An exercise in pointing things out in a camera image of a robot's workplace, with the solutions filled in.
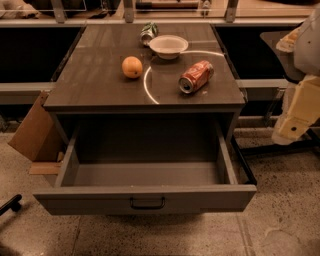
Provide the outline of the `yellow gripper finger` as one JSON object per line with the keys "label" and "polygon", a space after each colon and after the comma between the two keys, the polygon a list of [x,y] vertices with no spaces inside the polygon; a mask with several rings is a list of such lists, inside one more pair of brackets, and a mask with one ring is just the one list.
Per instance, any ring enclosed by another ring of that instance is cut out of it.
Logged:
{"label": "yellow gripper finger", "polygon": [[282,52],[291,53],[294,51],[294,45],[297,40],[300,28],[296,28],[281,38],[276,44],[276,49]]}
{"label": "yellow gripper finger", "polygon": [[319,118],[320,77],[306,75],[298,84],[288,84],[272,141],[278,145],[296,142]]}

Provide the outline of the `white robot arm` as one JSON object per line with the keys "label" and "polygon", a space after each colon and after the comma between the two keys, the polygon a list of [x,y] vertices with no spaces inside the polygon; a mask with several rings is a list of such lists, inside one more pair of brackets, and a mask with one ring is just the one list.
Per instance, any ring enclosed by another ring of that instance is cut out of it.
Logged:
{"label": "white robot arm", "polygon": [[283,112],[274,126],[272,141],[289,145],[320,118],[320,5],[296,29],[281,38],[276,48],[293,53],[294,67],[305,76],[288,84]]}

